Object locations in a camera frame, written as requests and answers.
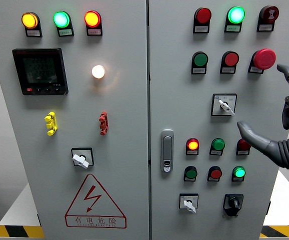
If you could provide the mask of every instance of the warning sign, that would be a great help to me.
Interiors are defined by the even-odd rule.
[[[109,193],[88,174],[65,214],[67,227],[127,228],[127,218]]]

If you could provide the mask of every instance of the lightning bolt symbol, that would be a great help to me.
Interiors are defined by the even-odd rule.
[[[91,207],[88,207],[88,208],[87,208],[87,210],[86,210],[87,213],[92,210],[93,205],[95,205],[95,203],[96,203],[96,202],[99,200],[99,198],[102,196],[102,195],[90,196],[90,194],[95,190],[95,188],[96,188],[96,186],[93,185],[93,186],[90,188],[88,194],[84,197],[84,200],[89,200],[89,199],[95,199],[95,198],[96,198],[96,200],[95,200],[94,203],[91,205]]]

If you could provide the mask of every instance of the green push button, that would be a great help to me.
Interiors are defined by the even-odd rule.
[[[242,178],[246,175],[246,170],[243,166],[236,166],[232,172],[237,178]]]
[[[189,170],[186,172],[186,177],[188,179],[194,179],[197,175],[198,175],[198,173],[195,170]]]
[[[199,52],[197,55],[195,55],[195,57],[193,58],[193,62],[195,65],[197,65],[198,67],[202,67],[204,65],[206,65],[206,63],[208,62],[208,57],[205,53],[203,52]]]
[[[222,138],[216,138],[215,140],[212,141],[211,146],[217,150],[221,151],[225,148],[225,141]]]

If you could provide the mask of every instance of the white indicator light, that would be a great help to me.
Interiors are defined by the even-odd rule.
[[[92,68],[92,76],[96,79],[102,79],[105,75],[105,68],[101,65],[96,65]]]

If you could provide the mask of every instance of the robotic arm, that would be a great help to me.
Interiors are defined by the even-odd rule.
[[[289,67],[286,65],[277,65],[279,72],[284,74],[284,77],[289,85]],[[282,112],[283,128],[289,129],[289,96],[285,99],[285,104]],[[237,123],[241,137],[252,147],[266,155],[279,167],[289,169],[289,139],[283,141],[270,140],[254,132],[251,126],[245,121]]]

